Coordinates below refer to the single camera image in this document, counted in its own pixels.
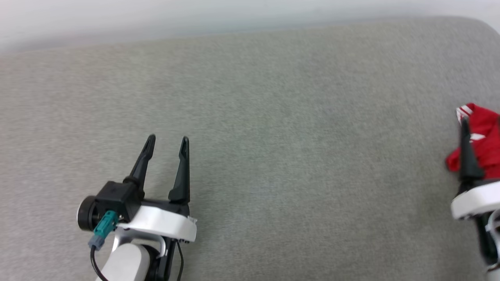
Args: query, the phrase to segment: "white wall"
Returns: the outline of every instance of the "white wall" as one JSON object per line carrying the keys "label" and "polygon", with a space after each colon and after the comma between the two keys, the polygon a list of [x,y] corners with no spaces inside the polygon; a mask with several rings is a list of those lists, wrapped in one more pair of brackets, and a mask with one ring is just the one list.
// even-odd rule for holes
{"label": "white wall", "polygon": [[500,0],[0,0],[0,54],[429,15],[500,31]]}

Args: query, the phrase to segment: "gray carpet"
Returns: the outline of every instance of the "gray carpet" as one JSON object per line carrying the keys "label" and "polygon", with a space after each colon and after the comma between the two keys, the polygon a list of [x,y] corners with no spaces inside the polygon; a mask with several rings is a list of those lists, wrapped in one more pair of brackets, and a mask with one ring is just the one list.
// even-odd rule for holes
{"label": "gray carpet", "polygon": [[499,97],[500,36],[462,18],[2,57],[0,279],[94,280],[76,209],[155,133],[157,199],[190,137],[183,280],[480,280],[444,159]]}

